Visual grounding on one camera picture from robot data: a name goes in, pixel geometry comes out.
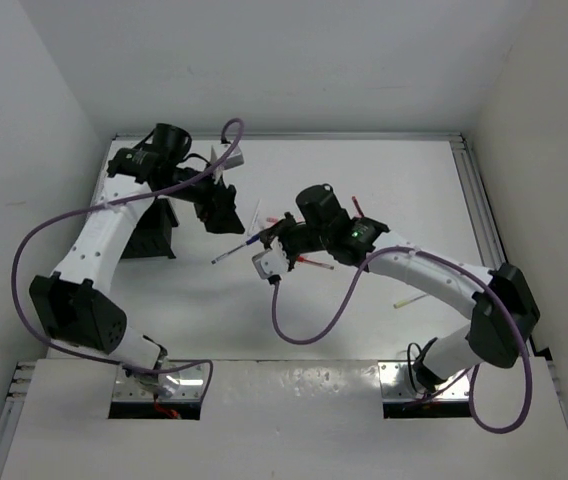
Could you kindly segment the dark red pen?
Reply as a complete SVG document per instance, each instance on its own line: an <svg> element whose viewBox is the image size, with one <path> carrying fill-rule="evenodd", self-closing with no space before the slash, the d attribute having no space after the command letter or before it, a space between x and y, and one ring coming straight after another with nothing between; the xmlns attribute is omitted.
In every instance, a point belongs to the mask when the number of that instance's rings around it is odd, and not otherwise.
<svg viewBox="0 0 568 480"><path fill-rule="evenodd" d="M363 212L363 210L362 210L362 208L361 208L360 202L358 201L357 197L356 197L356 196L352 196L352 197L351 197L351 200L352 200L352 202L353 202L353 205L354 205L354 207L355 207L355 210L356 210L356 213L357 213L358 217L359 217L359 218L363 218L365 215L364 215L364 212Z"/></svg>

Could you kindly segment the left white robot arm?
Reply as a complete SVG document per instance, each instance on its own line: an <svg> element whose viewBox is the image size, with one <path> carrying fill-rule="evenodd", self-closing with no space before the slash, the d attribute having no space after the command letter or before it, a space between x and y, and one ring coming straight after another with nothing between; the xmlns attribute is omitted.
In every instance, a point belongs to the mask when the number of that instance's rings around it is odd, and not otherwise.
<svg viewBox="0 0 568 480"><path fill-rule="evenodd" d="M81 213L86 221L69 252L29 287L52 348L80 358L96 351L98 361L121 365L147 384L168 373L166 349L129 326L110 299L113 276L138 224L161 197L192 203L210 233L243 233L236 189L223 181L241 137L224 140L221 154L202 171L183 167L192 137L169 124L156 125L143 141L117 151L96 203Z"/></svg>

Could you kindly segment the yellow white pen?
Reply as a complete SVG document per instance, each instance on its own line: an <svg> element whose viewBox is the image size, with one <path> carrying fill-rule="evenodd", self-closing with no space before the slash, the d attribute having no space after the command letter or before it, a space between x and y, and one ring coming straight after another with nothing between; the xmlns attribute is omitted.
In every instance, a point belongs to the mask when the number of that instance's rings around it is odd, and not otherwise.
<svg viewBox="0 0 568 480"><path fill-rule="evenodd" d="M406 299L400 300L400 301L398 301L398 302L395 302L395 303L393 304L393 307L394 307L395 309L404 308L404 307L406 307L406 306L408 306L408 305L410 305L410 304L412 304L412 303L415 303L415 302L420 301L420 300L422 300L422 299L425 299L425 298L427 298L427 297L428 297L428 294L427 294L427 293L421 293L421 294L413 295L413 296L411 296L411 297L409 297L409 298L406 298Z"/></svg>

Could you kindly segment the blue gel pen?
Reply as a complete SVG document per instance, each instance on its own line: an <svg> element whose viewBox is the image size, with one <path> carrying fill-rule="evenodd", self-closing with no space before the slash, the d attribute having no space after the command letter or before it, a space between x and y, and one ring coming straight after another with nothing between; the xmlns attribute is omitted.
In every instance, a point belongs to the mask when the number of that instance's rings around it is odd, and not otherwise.
<svg viewBox="0 0 568 480"><path fill-rule="evenodd" d="M217 257L215 257L214 259L211 260L211 264L212 265L216 265L218 263L220 263L221 261L223 261L224 259L230 257L231 255L237 253L238 251L254 244L255 242L257 242L259 240L259 235L255 234L252 235L251 237L249 237L247 240L245 240L243 243L241 243L240 245L233 247L232 249L218 255Z"/></svg>

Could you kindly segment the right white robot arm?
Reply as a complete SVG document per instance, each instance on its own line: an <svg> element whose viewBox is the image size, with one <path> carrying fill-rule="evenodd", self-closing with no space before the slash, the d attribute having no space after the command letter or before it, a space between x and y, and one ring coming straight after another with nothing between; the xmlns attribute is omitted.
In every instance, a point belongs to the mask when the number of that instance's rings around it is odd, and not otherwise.
<svg viewBox="0 0 568 480"><path fill-rule="evenodd" d="M258 275L277 284L303 254L326 252L359 274L401 281L456 310L467 325L431 339L408 367L408 382L432 393L454 374L482 363L507 369L521 356L540 318L523 272L468 265L423 249L368 217L352 217L328 184L298 194L303 219L290 213L262 230L252 259Z"/></svg>

